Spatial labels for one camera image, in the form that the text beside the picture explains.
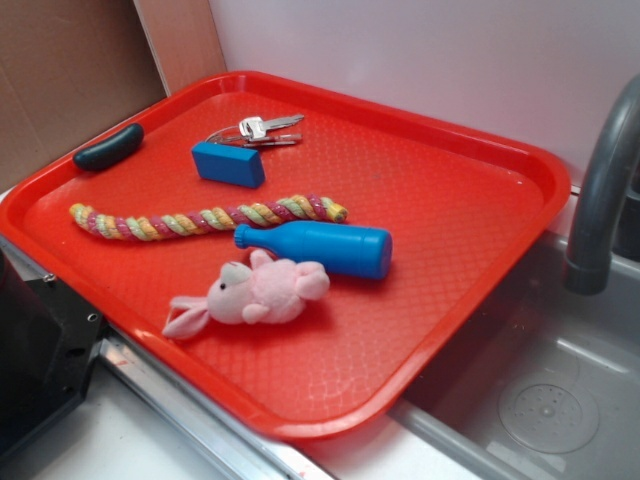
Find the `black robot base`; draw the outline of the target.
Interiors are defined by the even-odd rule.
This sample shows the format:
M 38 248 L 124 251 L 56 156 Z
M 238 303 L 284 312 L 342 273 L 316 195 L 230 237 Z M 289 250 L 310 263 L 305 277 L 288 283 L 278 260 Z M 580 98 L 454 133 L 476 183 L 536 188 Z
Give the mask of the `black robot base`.
M 61 280 L 24 280 L 1 256 L 1 462 L 85 399 L 103 314 Z

